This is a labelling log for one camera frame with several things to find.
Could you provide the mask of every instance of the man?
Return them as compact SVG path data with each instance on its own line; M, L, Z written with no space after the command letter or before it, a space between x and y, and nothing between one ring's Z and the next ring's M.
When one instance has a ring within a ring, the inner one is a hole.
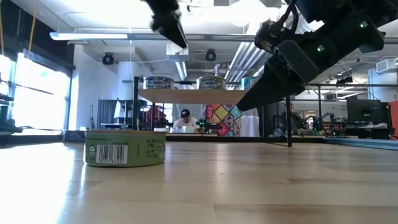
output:
M300 129L299 126L300 126L301 117L298 113L294 112L293 109L294 109L293 103L290 103L290 117L292 118L291 119L292 131L294 134L297 134L298 130ZM285 111L282 113L282 117L284 119L287 119L286 104L285 104Z
M184 126L195 127L197 121L196 118L191 117L191 112L189 112L189 110L184 109L181 111L181 118L175 121L173 128L182 128Z

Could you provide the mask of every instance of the shelf platform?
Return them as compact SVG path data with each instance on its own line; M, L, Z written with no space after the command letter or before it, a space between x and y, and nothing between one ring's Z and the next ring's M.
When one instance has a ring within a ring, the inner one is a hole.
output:
M138 90L153 103L235 105L247 90Z

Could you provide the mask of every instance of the cap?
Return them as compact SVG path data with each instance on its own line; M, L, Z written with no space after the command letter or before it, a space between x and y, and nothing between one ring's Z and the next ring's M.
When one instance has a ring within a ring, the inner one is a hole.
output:
M182 118L190 116L190 115L191 115L191 113L187 109L184 109L184 110L181 111L181 117Z

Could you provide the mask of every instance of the can on shelf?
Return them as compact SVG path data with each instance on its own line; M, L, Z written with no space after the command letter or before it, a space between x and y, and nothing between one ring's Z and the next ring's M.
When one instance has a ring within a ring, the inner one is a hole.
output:
M250 90L254 84L257 83L257 81L260 79L260 77L246 77L242 78L241 80L241 89L242 90Z
M86 132L83 160L99 167L140 167L165 160L166 133L92 130Z
M226 80L223 77L208 76L197 79L198 90L225 90Z
M174 80L162 76L149 76L144 78L144 89L174 89Z

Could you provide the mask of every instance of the barcode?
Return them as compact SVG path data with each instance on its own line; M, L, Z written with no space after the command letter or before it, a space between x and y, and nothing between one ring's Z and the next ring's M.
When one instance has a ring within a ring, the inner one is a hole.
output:
M100 164L127 164L128 146L97 145L96 162Z

